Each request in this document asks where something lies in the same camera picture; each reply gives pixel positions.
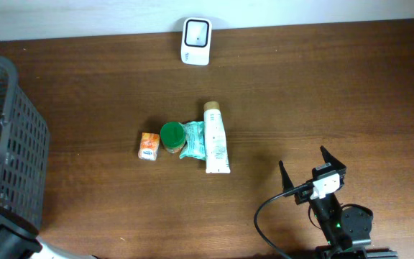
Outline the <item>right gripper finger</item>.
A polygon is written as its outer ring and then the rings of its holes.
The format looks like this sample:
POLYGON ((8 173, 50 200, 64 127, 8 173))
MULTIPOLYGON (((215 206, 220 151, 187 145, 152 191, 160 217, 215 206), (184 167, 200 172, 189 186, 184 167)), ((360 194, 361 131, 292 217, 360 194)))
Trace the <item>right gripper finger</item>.
POLYGON ((285 169, 284 163, 282 160, 279 161, 279 169, 282 179, 282 190, 284 192, 294 188, 293 182, 290 180, 288 172, 285 169))
POLYGON ((346 170, 346 166, 332 154, 330 154, 330 152, 324 146, 320 146, 320 150, 325 163, 330 163, 336 170, 346 170))

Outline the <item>white tube tan cap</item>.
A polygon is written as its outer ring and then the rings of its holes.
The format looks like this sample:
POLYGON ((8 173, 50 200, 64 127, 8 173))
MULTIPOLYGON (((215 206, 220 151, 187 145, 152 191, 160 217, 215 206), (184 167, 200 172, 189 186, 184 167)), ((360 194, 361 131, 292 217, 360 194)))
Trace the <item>white tube tan cap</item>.
POLYGON ((230 173, 226 132, 217 101, 206 102, 204 108, 204 141, 207 173, 230 173))

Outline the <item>mint green plastic packet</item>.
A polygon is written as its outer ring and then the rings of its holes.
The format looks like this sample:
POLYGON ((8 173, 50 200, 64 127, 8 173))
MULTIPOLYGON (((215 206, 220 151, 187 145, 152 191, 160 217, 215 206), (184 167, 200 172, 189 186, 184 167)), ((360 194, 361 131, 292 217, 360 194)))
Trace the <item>mint green plastic packet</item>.
POLYGON ((188 122, 183 125, 183 129, 185 131, 186 144, 181 150, 179 159, 189 157, 205 160, 206 148, 204 140, 204 122, 188 122))

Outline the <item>green-lid jar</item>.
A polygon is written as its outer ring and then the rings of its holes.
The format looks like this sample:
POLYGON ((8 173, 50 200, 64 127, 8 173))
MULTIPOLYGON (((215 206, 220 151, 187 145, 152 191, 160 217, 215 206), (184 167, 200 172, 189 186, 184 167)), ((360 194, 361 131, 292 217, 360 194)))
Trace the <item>green-lid jar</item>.
POLYGON ((180 152, 186 143, 185 130, 179 122, 168 122, 160 130, 160 138, 169 153, 180 152))

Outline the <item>orange tissue packet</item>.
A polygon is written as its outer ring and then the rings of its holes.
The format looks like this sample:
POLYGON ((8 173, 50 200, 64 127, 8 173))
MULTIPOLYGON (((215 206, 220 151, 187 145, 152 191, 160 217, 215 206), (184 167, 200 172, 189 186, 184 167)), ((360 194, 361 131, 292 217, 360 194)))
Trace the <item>orange tissue packet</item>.
POLYGON ((139 145, 138 158, 156 161, 160 146, 160 136, 155 133, 143 132, 139 145))

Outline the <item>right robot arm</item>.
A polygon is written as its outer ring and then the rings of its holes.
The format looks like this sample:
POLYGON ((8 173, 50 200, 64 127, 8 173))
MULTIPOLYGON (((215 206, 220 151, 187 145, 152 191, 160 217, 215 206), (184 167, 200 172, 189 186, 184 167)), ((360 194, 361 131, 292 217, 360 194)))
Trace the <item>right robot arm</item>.
POLYGON ((317 258, 397 258, 389 249, 368 250, 372 244, 374 214, 358 204, 340 204, 335 193, 344 186, 346 166, 325 147, 320 147, 324 164, 312 169, 312 178, 294 186, 279 162, 284 196, 293 196, 297 205, 307 203, 314 214, 327 246, 316 248, 317 258))

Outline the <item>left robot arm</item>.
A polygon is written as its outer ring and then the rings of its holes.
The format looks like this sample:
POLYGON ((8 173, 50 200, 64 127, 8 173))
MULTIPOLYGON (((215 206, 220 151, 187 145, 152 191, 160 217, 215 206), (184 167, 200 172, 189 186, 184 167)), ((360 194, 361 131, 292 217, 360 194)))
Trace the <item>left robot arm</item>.
POLYGON ((38 236, 37 228, 19 215, 0 206, 0 259, 90 258, 51 245, 38 236))

